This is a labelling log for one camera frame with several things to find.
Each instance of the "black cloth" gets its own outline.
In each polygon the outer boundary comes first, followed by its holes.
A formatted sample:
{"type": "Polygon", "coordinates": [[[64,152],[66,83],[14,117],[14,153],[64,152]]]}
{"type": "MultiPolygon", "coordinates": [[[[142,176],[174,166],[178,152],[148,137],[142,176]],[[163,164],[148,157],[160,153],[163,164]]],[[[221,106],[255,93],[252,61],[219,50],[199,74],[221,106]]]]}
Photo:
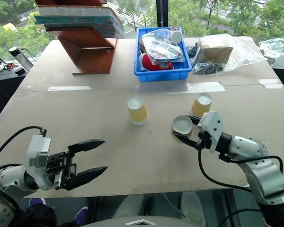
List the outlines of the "black cloth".
{"type": "MultiPolygon", "coordinates": [[[[36,204],[15,215],[9,227],[56,227],[57,219],[52,208],[44,204],[36,204]]],[[[68,222],[58,227],[78,227],[74,222],[68,222]]]]}

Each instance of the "white tape strip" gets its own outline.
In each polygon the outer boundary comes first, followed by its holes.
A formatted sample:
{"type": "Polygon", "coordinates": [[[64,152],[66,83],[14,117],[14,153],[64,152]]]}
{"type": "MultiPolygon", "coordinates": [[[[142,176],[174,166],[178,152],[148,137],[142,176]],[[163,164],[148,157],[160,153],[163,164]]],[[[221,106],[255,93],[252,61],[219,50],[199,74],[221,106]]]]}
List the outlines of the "white tape strip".
{"type": "Polygon", "coordinates": [[[47,91],[78,91],[78,90],[91,90],[90,86],[59,86],[49,87],[47,91]]]}
{"type": "Polygon", "coordinates": [[[187,83],[187,90],[169,92],[168,94],[200,93],[225,91],[224,86],[218,81],[204,83],[187,83]]]}
{"type": "Polygon", "coordinates": [[[278,79],[259,79],[259,82],[267,89],[284,88],[283,84],[278,79]]]}

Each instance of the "purple shoe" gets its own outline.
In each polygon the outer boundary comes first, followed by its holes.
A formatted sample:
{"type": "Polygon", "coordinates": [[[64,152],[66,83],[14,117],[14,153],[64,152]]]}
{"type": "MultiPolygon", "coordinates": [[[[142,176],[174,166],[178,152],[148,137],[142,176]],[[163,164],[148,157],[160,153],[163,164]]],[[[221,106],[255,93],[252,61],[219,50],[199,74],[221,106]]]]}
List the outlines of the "purple shoe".
{"type": "Polygon", "coordinates": [[[87,211],[88,211],[88,207],[83,207],[75,216],[74,218],[74,222],[76,222],[76,224],[78,226],[83,226],[86,224],[86,219],[87,219],[87,211]]]}
{"type": "Polygon", "coordinates": [[[43,199],[43,198],[35,198],[35,199],[31,198],[29,200],[28,206],[32,207],[32,206],[39,204],[39,203],[46,205],[45,199],[43,199]]]}

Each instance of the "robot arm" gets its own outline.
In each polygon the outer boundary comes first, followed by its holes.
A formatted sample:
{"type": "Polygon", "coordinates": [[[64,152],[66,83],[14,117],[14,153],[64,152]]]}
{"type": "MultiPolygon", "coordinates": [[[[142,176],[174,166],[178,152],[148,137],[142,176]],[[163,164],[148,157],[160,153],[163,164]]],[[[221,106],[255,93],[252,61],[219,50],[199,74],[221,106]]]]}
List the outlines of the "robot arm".
{"type": "Polygon", "coordinates": [[[269,152],[267,146],[252,138],[224,133],[223,120],[216,111],[205,113],[202,118],[190,118],[193,124],[198,125],[199,141],[192,141],[177,132],[173,134],[199,151],[204,148],[211,153],[218,151],[219,159],[237,163],[246,176],[266,223],[273,227],[280,226],[284,221],[284,175],[270,159],[266,159],[269,152]]]}
{"type": "Polygon", "coordinates": [[[88,140],[68,147],[67,152],[49,156],[50,138],[34,135],[27,150],[25,165],[5,165],[0,167],[0,191],[12,198],[0,195],[0,227],[7,227],[18,210],[23,197],[39,188],[72,190],[89,183],[101,175],[107,166],[96,167],[76,174],[76,164],[72,163],[75,153],[88,151],[100,146],[103,140],[88,140]]]}

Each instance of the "blue plastic basket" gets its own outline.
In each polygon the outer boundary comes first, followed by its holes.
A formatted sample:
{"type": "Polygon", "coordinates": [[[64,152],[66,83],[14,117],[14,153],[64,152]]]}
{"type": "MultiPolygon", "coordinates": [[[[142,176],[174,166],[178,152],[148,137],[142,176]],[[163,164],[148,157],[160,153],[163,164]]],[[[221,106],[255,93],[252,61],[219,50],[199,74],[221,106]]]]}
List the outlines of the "blue plastic basket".
{"type": "Polygon", "coordinates": [[[136,38],[136,52],[134,58],[134,74],[139,77],[141,82],[152,82],[159,80],[176,80],[176,79],[186,79],[188,77],[189,72],[191,71],[191,63],[187,54],[187,50],[184,44],[184,40],[178,44],[182,52],[185,56],[184,62],[175,62],[173,63],[173,70],[159,70],[159,71],[146,71],[141,70],[141,65],[139,63],[140,53],[140,45],[139,38],[149,32],[152,32],[157,29],[161,29],[162,27],[147,27],[147,28],[138,28],[137,30],[137,38],[136,38]]]}

